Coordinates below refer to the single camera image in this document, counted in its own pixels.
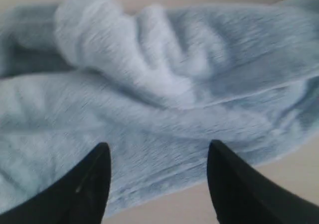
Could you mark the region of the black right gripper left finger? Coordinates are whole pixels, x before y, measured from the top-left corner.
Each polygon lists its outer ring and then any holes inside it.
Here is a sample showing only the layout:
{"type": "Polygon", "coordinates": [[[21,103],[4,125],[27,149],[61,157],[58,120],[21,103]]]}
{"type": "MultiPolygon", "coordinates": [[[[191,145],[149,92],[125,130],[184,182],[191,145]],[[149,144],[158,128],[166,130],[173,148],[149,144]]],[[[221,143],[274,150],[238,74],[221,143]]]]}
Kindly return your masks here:
{"type": "Polygon", "coordinates": [[[110,190],[111,155],[99,143],[46,190],[1,214],[2,224],[100,224],[110,190]]]}

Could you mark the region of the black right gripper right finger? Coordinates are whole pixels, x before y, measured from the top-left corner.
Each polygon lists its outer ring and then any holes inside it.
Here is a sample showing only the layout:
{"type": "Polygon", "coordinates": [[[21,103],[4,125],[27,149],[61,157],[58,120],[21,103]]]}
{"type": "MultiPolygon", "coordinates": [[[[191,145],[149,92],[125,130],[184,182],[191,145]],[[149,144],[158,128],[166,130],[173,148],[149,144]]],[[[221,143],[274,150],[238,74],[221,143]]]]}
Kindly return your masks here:
{"type": "Polygon", "coordinates": [[[213,140],[207,182],[221,224],[317,224],[319,207],[282,188],[213,140]]]}

